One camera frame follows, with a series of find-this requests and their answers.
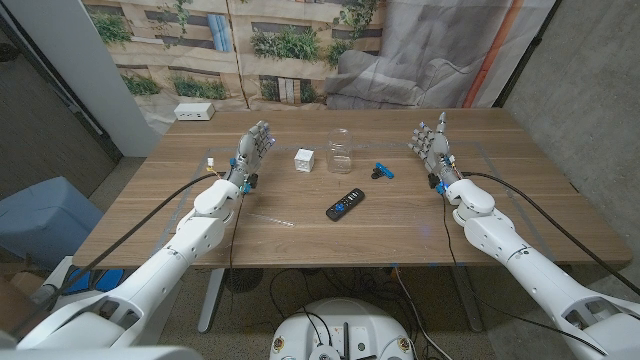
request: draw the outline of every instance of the backdrop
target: backdrop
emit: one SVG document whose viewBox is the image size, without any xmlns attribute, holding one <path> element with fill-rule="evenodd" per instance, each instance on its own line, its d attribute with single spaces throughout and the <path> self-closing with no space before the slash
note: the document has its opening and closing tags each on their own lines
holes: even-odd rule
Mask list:
<svg viewBox="0 0 640 360">
<path fill-rule="evenodd" d="M 147 122 L 490 107 L 554 0 L 83 0 Z"/>
</svg>

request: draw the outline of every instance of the white cube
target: white cube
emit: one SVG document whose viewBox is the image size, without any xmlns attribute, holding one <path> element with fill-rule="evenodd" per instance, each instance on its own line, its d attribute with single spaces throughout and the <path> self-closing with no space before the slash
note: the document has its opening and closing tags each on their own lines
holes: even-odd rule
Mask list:
<svg viewBox="0 0 640 360">
<path fill-rule="evenodd" d="M 296 170 L 311 172 L 311 168 L 313 168 L 313 151 L 300 149 L 293 160 L 296 163 Z"/>
</svg>

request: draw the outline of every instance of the power strip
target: power strip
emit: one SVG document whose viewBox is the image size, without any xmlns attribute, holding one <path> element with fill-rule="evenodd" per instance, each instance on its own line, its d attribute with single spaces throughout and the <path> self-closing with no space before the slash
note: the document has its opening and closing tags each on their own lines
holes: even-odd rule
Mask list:
<svg viewBox="0 0 640 360">
<path fill-rule="evenodd" d="M 178 120 L 210 120 L 216 110 L 211 103 L 183 103 L 173 112 Z"/>
</svg>

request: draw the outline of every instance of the remote control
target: remote control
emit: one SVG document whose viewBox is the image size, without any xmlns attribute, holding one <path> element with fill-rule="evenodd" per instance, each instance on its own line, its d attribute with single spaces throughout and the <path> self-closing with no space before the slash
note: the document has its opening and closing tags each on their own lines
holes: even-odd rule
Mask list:
<svg viewBox="0 0 640 360">
<path fill-rule="evenodd" d="M 344 216 L 344 214 L 349 212 L 349 210 L 354 206 L 358 205 L 362 199 L 364 199 L 364 193 L 362 190 L 355 188 L 345 195 L 345 197 L 340 199 L 340 201 L 327 209 L 327 216 L 333 221 L 338 221 Z"/>
</svg>

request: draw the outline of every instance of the robot finger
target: robot finger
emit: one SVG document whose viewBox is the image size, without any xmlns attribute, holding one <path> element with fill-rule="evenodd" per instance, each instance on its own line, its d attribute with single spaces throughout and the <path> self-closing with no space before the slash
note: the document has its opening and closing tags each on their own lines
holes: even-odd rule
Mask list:
<svg viewBox="0 0 640 360">
<path fill-rule="evenodd" d="M 447 127 L 447 113 L 443 112 L 442 114 L 440 114 L 440 122 L 438 123 L 438 126 L 436 127 L 436 132 L 439 134 L 444 133 L 444 130 Z"/>
</svg>

